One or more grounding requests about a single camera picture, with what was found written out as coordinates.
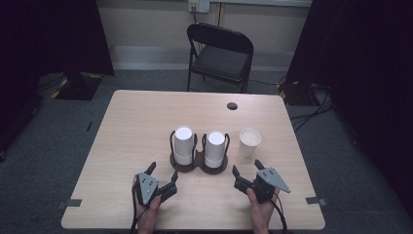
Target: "gray carpet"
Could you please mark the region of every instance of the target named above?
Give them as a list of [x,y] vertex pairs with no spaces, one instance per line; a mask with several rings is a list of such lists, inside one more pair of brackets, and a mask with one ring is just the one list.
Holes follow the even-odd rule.
[[[91,101],[52,99],[56,86],[42,92],[37,114],[0,164],[0,233],[127,233],[64,230],[60,225],[64,210],[56,206],[70,198],[112,94],[120,89],[183,92],[186,75],[186,70],[116,71],[115,77],[102,80]],[[277,95],[271,84],[284,75],[253,71],[248,92]],[[43,77],[41,82],[58,76]],[[198,92],[239,91],[239,87],[196,76],[192,88]],[[287,108],[290,116],[316,109]],[[334,109],[312,118],[296,135],[316,193],[328,203],[321,208],[325,228],[316,233],[413,233],[412,219],[381,173],[354,146],[350,128]]]

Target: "chair seat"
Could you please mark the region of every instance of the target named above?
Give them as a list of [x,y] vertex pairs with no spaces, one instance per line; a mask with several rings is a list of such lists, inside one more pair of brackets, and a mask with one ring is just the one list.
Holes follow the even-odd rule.
[[205,46],[192,65],[195,73],[213,75],[232,83],[241,83],[247,70],[247,54],[212,46]]

